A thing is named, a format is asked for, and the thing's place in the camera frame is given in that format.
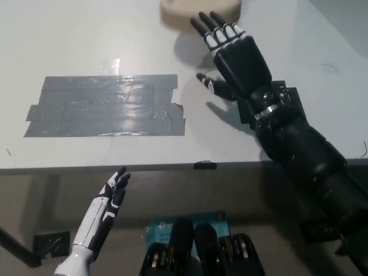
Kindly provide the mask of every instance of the black robotic arm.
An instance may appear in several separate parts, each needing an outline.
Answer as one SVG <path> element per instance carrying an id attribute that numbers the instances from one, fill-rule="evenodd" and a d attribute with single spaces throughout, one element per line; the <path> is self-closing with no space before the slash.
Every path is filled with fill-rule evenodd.
<path id="1" fill-rule="evenodd" d="M 254 39 L 215 12 L 210 18 L 200 13 L 200 19 L 209 31 L 195 19 L 191 24 L 204 38 L 231 91 L 223 98 L 247 103 L 266 154 L 284 168 L 300 193 L 319 203 L 343 234 L 352 261 L 368 275 L 367 191 L 349 173 L 345 158 L 301 111 L 283 103 L 271 86 L 270 70 Z M 213 89 L 204 75 L 197 77 Z"/>

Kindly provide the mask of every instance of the gray floor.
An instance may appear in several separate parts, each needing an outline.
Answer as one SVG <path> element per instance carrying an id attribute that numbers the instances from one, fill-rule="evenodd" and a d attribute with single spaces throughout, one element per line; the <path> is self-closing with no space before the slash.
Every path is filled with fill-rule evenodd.
<path id="1" fill-rule="evenodd" d="M 355 169 L 367 179 L 364 170 Z M 35 233 L 75 231 L 111 172 L 0 177 L 0 225 L 31 248 Z M 232 233 L 253 240 L 266 275 L 360 275 L 334 251 L 338 242 L 307 245 L 298 221 L 319 214 L 277 170 L 134 172 L 114 229 L 91 274 L 138 275 L 144 226 L 157 217 L 226 210 Z M 47 276 L 63 258 L 29 269 L 0 248 L 0 275 Z"/>

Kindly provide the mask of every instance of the table leg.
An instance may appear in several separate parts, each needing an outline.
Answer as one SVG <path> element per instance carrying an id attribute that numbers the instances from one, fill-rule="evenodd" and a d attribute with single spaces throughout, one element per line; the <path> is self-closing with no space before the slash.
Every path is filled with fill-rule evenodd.
<path id="1" fill-rule="evenodd" d="M 41 266 L 41 259 L 33 252 L 24 247 L 14 237 L 0 227 L 0 246 L 5 248 L 17 259 L 21 260 L 27 266 L 34 268 Z"/>

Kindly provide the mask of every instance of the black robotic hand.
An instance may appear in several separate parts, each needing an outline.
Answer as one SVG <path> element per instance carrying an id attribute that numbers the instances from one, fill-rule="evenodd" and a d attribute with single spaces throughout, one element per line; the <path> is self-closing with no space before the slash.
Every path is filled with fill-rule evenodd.
<path id="1" fill-rule="evenodd" d="M 199 15 L 209 31 L 194 18 L 190 22 L 204 38 L 217 69 L 229 87 L 228 90 L 216 89 L 211 92 L 227 100 L 248 101 L 253 116 L 261 116 L 265 109 L 279 104 L 281 98 L 271 88 L 270 70 L 253 37 L 247 35 L 237 24 L 228 25 L 213 11 L 210 12 L 210 18 L 204 13 Z M 212 90 L 213 82 L 210 78 L 203 74 L 198 74 L 197 78 Z"/>

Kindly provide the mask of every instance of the white table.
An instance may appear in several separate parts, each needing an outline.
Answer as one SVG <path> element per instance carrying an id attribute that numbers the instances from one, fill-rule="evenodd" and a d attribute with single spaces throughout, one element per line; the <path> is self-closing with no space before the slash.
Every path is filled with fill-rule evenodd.
<path id="1" fill-rule="evenodd" d="M 195 79 L 208 69 L 198 69 L 208 51 L 199 36 L 163 27 L 158 7 L 159 0 L 1 1 L 2 172 L 268 160 L 249 131 L 233 128 L 207 107 L 227 108 Z M 247 0 L 240 20 L 274 80 L 298 88 L 310 124 L 351 162 L 361 160 L 368 139 L 367 14 L 365 0 Z M 45 76 L 101 75 L 101 65 L 116 59 L 121 75 L 178 74 L 172 100 L 184 107 L 185 136 L 23 137 Z"/>

